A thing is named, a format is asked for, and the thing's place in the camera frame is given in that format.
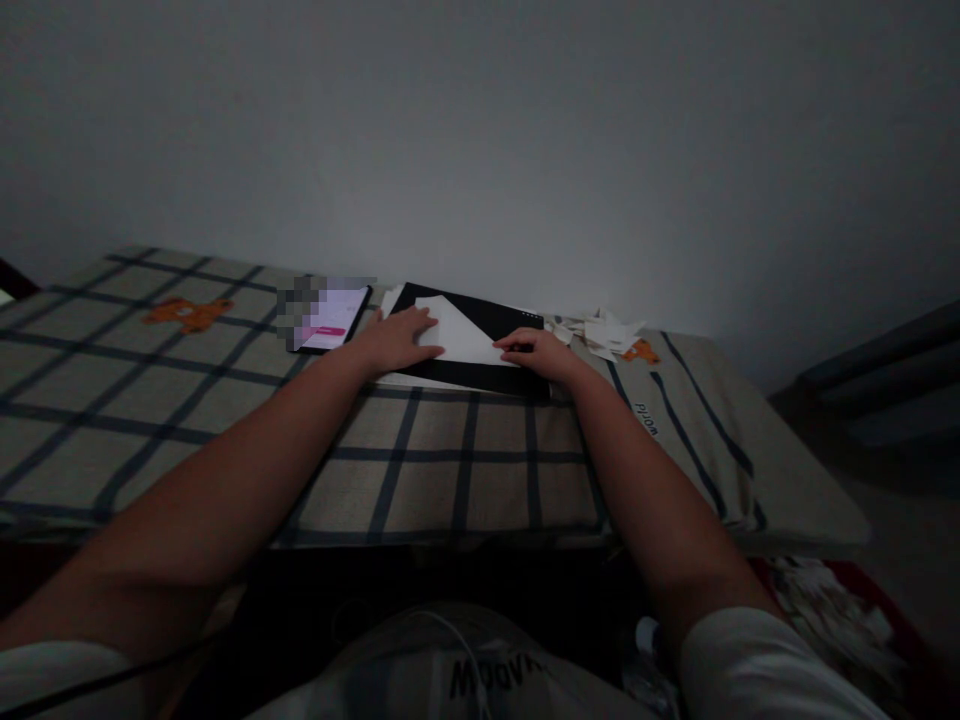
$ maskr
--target table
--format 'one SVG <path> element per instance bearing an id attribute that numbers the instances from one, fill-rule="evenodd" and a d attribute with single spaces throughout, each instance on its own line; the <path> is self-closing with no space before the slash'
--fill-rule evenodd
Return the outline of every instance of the table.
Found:
<path id="1" fill-rule="evenodd" d="M 313 356 L 276 335 L 276 286 L 291 275 L 130 246 L 0 312 L 0 518 L 82 539 L 295 377 Z M 144 322 L 171 297 L 229 309 L 192 334 L 175 313 Z M 866 541 L 856 506 L 710 340 L 644 337 L 649 352 L 617 364 L 573 347 L 746 547 L 836 555 Z M 612 534 L 569 400 L 373 385 L 277 542 L 505 534 Z"/>

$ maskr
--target floor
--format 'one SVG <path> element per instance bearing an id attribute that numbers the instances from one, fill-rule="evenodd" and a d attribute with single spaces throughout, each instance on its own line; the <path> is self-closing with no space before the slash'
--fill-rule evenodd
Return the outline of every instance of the floor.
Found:
<path id="1" fill-rule="evenodd" d="M 860 505 L 873 538 L 858 564 L 900 607 L 960 687 L 960 500 L 898 458 L 867 452 L 795 392 L 772 398 Z"/>

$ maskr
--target paper scraps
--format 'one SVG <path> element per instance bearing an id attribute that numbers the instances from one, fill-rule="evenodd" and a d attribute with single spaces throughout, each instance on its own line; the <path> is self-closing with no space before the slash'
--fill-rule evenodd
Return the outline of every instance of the paper scraps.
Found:
<path id="1" fill-rule="evenodd" d="M 548 320 L 550 331 L 565 345 L 574 336 L 582 337 L 587 349 L 599 358 L 617 362 L 617 355 L 628 352 L 640 339 L 640 330 L 646 322 L 623 323 L 606 308 L 581 319 L 559 318 Z"/>

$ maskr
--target dark floor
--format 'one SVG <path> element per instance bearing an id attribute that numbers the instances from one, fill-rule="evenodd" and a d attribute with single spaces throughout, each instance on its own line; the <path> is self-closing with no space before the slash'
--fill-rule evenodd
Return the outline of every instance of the dark floor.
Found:
<path id="1" fill-rule="evenodd" d="M 628 557 L 609 559 L 606 549 L 268 553 L 178 717 L 243 717 L 315 677 L 368 628 L 434 600 L 496 610 L 549 652 L 618 687 L 624 632 L 632 637 L 637 620 L 649 614 Z"/>

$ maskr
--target forearm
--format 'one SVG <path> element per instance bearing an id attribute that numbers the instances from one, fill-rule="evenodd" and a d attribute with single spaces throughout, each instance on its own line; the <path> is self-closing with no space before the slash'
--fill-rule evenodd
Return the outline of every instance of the forearm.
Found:
<path id="1" fill-rule="evenodd" d="M 170 585 L 225 583 L 289 513 L 365 379 L 349 346 L 328 353 L 161 478 L 76 564 Z"/>
<path id="2" fill-rule="evenodd" d="M 732 538 L 613 387 L 583 366 L 568 383 L 607 507 L 674 650 L 713 610 L 779 614 Z"/>

